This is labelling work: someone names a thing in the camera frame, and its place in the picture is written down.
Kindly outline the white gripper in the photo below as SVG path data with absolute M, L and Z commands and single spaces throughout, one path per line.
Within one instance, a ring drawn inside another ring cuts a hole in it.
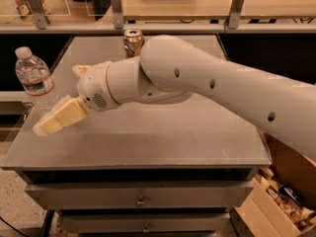
M 85 119 L 89 107 L 97 112 L 117 109 L 119 103 L 111 96 L 107 82 L 107 69 L 111 64 L 106 61 L 95 65 L 74 65 L 72 71 L 79 77 L 77 91 L 81 98 L 62 97 L 33 126 L 33 132 L 38 136 L 59 132 Z

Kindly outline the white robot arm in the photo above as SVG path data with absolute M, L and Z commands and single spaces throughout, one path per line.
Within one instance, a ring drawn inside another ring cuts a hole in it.
M 78 96 L 61 98 L 34 125 L 35 134 L 56 133 L 91 110 L 130 102 L 174 104 L 196 93 L 316 158 L 315 85 L 217 58 L 173 36 L 149 39 L 133 58 L 73 71 L 79 77 Z

